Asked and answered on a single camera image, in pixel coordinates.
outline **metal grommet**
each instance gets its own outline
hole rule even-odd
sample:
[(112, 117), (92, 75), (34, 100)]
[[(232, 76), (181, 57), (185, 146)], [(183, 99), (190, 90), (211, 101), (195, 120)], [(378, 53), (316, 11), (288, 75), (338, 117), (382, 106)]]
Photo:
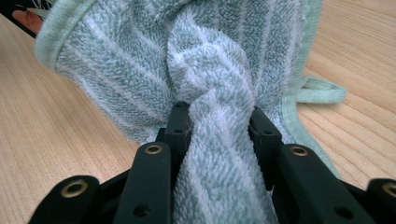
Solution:
[(162, 150), (163, 150), (163, 148), (159, 145), (151, 145), (151, 146), (148, 146), (145, 148), (145, 152), (147, 154), (151, 154), (151, 155), (160, 153)]
[(64, 186), (61, 195), (65, 198), (74, 198), (83, 193), (88, 188), (88, 183), (85, 180), (75, 180)]
[(390, 196), (396, 198), (396, 184), (386, 183), (382, 186), (382, 189)]
[(290, 152), (293, 153), (296, 156), (307, 156), (308, 151), (302, 147), (291, 147)]

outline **wooden table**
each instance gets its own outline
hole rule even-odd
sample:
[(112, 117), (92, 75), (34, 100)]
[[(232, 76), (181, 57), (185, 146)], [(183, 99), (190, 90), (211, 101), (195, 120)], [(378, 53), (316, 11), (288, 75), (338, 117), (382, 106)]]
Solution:
[[(0, 17), (0, 223), (25, 223), (59, 181), (128, 169), (137, 144), (70, 81), (37, 63), (34, 40)], [(345, 181), (396, 178), (396, 1), (326, 0), (305, 74), (348, 88), (299, 105)]]

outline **black plastic part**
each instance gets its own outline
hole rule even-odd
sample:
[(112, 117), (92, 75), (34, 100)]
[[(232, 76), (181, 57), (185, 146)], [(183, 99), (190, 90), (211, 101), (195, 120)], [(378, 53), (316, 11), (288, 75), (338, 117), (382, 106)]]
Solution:
[(178, 102), (173, 106), (163, 134), (163, 141), (172, 151), (172, 188), (176, 184), (180, 164), (190, 145), (192, 123), (189, 117), (189, 107), (190, 105), (185, 102)]
[(69, 177), (44, 198), (29, 223), (94, 223), (101, 208), (99, 192), (96, 178)]
[(271, 190), (274, 185), (276, 153), (283, 146), (282, 134), (258, 107), (251, 115), (248, 132), (262, 169), (265, 188)]
[(171, 223), (172, 211), (170, 148), (145, 144), (136, 152), (113, 223)]
[[(280, 223), (374, 223), (310, 148), (285, 145), (277, 160), (282, 174), (278, 178), (283, 182), (275, 182), (273, 202), (277, 216), (283, 217)], [(289, 186), (289, 194), (282, 192), (284, 184)], [(283, 194), (292, 197), (295, 203), (277, 202)]]
[(363, 205), (377, 223), (396, 222), (396, 180), (371, 180), (366, 190)]
[(124, 189), (130, 170), (127, 170), (101, 184), (102, 209), (98, 223), (111, 223), (120, 202), (120, 196)]
[(362, 204), (364, 194), (366, 192), (362, 189), (356, 188), (355, 186), (353, 186), (347, 182), (344, 182), (342, 180), (340, 180), (340, 181), (344, 185), (344, 187), (346, 187), (346, 189), (349, 191), (349, 193), (355, 198), (355, 200), (358, 201), (358, 203)]
[(165, 128), (160, 128), (157, 133), (157, 137), (155, 138), (156, 142), (165, 142)]

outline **towel hem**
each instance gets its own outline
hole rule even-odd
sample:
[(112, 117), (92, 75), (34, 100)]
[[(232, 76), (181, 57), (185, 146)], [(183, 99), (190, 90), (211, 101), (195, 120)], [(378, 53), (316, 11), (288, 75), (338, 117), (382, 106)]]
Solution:
[(295, 142), (312, 148), (332, 171), (332, 173), (337, 177), (340, 177), (330, 157), (308, 132), (305, 126), (300, 122), (297, 113), (297, 95), (298, 90), (300, 89), (300, 77), (303, 72), (308, 53), (311, 50), (311, 45), (317, 30), (321, 6), (321, 1), (312, 1), (307, 3), (304, 8), (304, 10), (306, 10), (305, 19), (308, 22), (304, 24), (301, 51), (299, 52), (290, 84), (282, 100), (282, 117), (284, 119), (286, 128), (289, 130), (289, 133), (294, 138)]
[(41, 63), (55, 70), (64, 42), (95, 2), (96, 0), (58, 0), (55, 3), (35, 42), (35, 56)]

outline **light green towel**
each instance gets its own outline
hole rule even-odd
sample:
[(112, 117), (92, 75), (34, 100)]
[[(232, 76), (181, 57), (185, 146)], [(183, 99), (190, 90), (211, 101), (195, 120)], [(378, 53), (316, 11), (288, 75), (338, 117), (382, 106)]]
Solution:
[[(255, 105), (285, 143), (313, 148), (335, 172), (296, 113), (298, 100), (336, 103), (345, 95), (335, 84), (301, 79), (320, 4), (58, 0), (37, 37), (36, 56), (74, 80), (132, 140), (153, 141), (175, 102), (191, 104), (176, 223), (273, 223), (248, 137)], [(312, 97), (315, 89), (320, 97)]]

